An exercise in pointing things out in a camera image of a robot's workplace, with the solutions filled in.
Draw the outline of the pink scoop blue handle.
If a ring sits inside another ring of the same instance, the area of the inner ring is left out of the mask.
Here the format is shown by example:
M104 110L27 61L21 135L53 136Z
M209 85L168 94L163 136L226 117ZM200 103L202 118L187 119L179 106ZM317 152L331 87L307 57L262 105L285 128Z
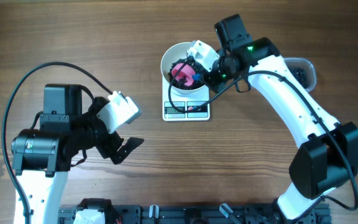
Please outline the pink scoop blue handle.
M181 89L196 88L199 79L198 72L191 65L185 65L180 69L182 66L183 63L178 63L170 72L170 76L175 80L173 85Z

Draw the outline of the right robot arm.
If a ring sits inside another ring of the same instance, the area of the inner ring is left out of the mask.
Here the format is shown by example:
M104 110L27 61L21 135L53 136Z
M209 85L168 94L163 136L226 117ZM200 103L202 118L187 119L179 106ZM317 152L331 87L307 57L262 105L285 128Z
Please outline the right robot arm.
M341 124L320 107L296 80L279 50L266 37L253 40L241 17L214 25L220 49L207 65L203 82L222 95L240 81L257 90L290 130L297 152L290 167L290 186L275 201L282 222L295 222L331 192L350 183L358 208L358 128Z

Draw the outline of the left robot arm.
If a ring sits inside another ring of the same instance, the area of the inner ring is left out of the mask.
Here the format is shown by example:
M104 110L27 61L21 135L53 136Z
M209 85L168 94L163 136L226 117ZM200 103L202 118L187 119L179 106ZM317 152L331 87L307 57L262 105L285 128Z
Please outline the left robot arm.
M24 129L12 140L12 168L24 191L16 196L14 223L57 223L71 160L79 152L95 147L102 158L120 164L143 143L116 132L140 115L130 97L117 91L92 97L84 113L83 92L89 92L83 85L47 84L44 109L35 119L40 128Z

